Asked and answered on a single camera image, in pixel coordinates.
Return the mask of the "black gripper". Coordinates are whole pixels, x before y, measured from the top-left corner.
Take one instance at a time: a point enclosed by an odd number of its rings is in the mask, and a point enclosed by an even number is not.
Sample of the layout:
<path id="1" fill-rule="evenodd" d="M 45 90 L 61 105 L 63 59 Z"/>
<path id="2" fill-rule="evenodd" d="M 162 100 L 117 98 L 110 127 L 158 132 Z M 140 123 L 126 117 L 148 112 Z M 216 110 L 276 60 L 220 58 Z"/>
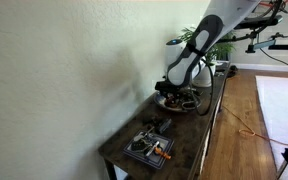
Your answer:
<path id="1" fill-rule="evenodd" d="M 187 90 L 183 90 L 181 87 L 175 86 L 167 81 L 158 81 L 155 85 L 155 89 L 168 101 L 189 102 L 193 100 L 193 97 Z"/>

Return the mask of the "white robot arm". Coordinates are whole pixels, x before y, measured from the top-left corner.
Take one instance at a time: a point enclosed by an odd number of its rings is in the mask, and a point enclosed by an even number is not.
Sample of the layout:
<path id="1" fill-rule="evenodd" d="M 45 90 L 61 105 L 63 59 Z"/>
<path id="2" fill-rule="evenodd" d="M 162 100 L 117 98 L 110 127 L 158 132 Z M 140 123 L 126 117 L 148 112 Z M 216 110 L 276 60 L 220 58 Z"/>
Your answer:
<path id="1" fill-rule="evenodd" d="M 189 85 L 201 58 L 259 4 L 260 0 L 210 0 L 202 20 L 181 52 L 166 51 L 166 79 L 155 89 L 164 97 Z"/>

